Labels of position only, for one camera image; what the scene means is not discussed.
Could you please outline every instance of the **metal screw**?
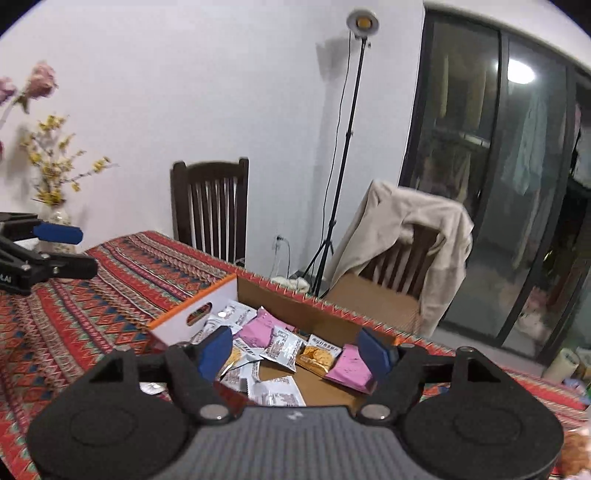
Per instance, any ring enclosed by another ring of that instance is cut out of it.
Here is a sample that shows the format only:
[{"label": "metal screw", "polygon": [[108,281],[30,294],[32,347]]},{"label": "metal screw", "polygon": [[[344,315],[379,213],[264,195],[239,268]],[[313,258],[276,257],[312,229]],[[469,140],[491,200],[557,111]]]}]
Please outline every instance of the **metal screw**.
[{"label": "metal screw", "polygon": [[359,413],[366,419],[370,420],[383,420],[390,415],[390,409],[386,405],[380,405],[379,403],[370,403],[364,406]]},{"label": "metal screw", "polygon": [[230,411],[224,405],[210,403],[209,405],[201,407],[199,414],[206,420],[223,420],[230,415]]}]

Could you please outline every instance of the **cable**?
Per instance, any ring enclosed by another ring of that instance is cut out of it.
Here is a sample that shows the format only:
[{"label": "cable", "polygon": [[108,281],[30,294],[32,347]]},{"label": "cable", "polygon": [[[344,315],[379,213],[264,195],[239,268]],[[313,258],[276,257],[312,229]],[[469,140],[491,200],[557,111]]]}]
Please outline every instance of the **cable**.
[{"label": "cable", "polygon": [[277,262],[277,251],[279,250],[279,242],[277,239],[275,240],[275,256],[273,257],[273,266],[271,267],[271,273],[269,273],[269,278],[273,278],[273,271],[275,270],[275,262]]},{"label": "cable", "polygon": [[290,264],[291,264],[291,247],[290,243],[287,241],[287,238],[281,238],[287,244],[287,273],[285,275],[286,278],[290,277]]},{"label": "cable", "polygon": [[[340,103],[339,103],[339,120],[336,124],[336,133],[335,133],[335,150],[333,151],[333,160],[332,165],[330,166],[330,174],[329,174],[329,181],[326,182],[326,192],[324,193],[324,203],[322,205],[322,238],[320,242],[324,240],[324,223],[326,221],[326,200],[329,196],[329,187],[330,181],[332,179],[333,171],[335,170],[335,159],[336,159],[336,149],[339,143],[339,127],[340,127],[340,116],[343,110],[343,98],[345,98],[345,87],[347,86],[347,79],[349,78],[349,66],[351,64],[351,31],[349,31],[349,55],[347,57],[347,72],[345,73],[345,82],[343,84],[343,92],[340,94]],[[316,262],[312,265],[312,272],[311,276],[314,277],[314,269],[316,267]]]}]

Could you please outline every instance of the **ceiling light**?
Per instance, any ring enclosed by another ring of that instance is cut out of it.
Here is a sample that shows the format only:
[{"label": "ceiling light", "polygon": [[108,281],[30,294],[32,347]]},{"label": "ceiling light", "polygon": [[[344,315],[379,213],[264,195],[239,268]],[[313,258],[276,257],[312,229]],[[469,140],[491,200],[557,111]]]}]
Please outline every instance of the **ceiling light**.
[{"label": "ceiling light", "polygon": [[[499,63],[495,62],[495,70],[499,70]],[[535,73],[529,65],[519,61],[509,59],[509,71],[507,72],[507,79],[513,83],[525,85],[535,80]]]}]

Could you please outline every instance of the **power cord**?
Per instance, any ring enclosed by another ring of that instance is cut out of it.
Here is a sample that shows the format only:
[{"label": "power cord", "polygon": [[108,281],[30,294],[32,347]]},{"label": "power cord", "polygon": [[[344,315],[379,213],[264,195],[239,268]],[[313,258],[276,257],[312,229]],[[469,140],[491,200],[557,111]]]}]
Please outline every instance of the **power cord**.
[{"label": "power cord", "polygon": [[[350,64],[351,64],[351,32],[349,31],[349,55],[347,57],[347,72],[345,73],[345,82],[343,84],[343,91],[340,94],[339,120],[337,121],[337,124],[336,124],[336,133],[335,133],[335,149],[333,151],[333,160],[332,160],[332,164],[330,166],[329,180],[326,183],[326,191],[324,193],[324,202],[322,204],[322,238],[320,238],[320,242],[322,242],[324,240],[324,223],[326,221],[326,200],[328,199],[328,195],[329,195],[329,187],[330,187],[330,181],[332,179],[332,174],[335,170],[336,149],[337,149],[337,146],[339,143],[340,116],[341,116],[341,112],[343,110],[343,99],[345,98],[345,87],[347,86],[347,79],[349,78]],[[314,264],[312,265],[312,272],[311,272],[312,277],[314,277],[314,269],[315,268],[316,268],[316,262],[314,262]]]},{"label": "power cord", "polygon": [[269,274],[269,278],[273,278],[273,272],[275,271],[275,263],[277,263],[277,273],[279,273],[279,265],[281,264],[281,258],[277,261],[277,254],[280,250],[281,242],[284,242],[287,245],[287,273],[285,274],[286,278],[290,277],[290,268],[291,268],[291,245],[289,240],[281,235],[277,235],[275,237],[275,257],[273,258],[273,266],[271,267],[271,273]]}]

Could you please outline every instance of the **white snack packet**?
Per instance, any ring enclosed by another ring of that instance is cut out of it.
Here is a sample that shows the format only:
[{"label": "white snack packet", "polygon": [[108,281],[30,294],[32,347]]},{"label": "white snack packet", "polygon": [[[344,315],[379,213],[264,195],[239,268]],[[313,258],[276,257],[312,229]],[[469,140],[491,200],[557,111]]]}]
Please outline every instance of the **white snack packet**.
[{"label": "white snack packet", "polygon": [[259,364],[260,362],[253,362],[230,370],[221,383],[237,392],[247,392],[248,382],[260,382]]},{"label": "white snack packet", "polygon": [[267,407],[305,407],[306,402],[293,377],[264,382],[246,381],[248,398]]},{"label": "white snack packet", "polygon": [[166,383],[140,382],[139,389],[148,395],[158,395],[166,390]]},{"label": "white snack packet", "polygon": [[300,352],[303,343],[304,341],[295,333],[274,326],[271,343],[261,352],[261,357],[283,365],[292,372],[295,372],[296,356]]},{"label": "white snack packet", "polygon": [[264,348],[250,346],[241,338],[234,339],[234,346],[243,353],[241,360],[246,360],[245,362],[242,362],[242,365],[248,362],[254,362],[255,360],[262,360],[261,353]]},{"label": "white snack packet", "polygon": [[221,312],[218,312],[217,316],[244,327],[256,317],[256,310],[239,301],[230,300],[228,305]]},{"label": "white snack packet", "polygon": [[215,332],[218,329],[218,327],[222,327],[222,326],[230,327],[230,330],[232,331],[233,335],[235,335],[240,330],[242,330],[242,327],[240,325],[237,325],[234,322],[230,322],[228,320],[222,319],[222,318],[218,317],[217,315],[210,314],[207,317],[203,328],[201,330],[199,330],[195,335],[193,335],[193,337],[189,341],[191,343],[203,342],[203,340],[206,339],[213,332]]}]

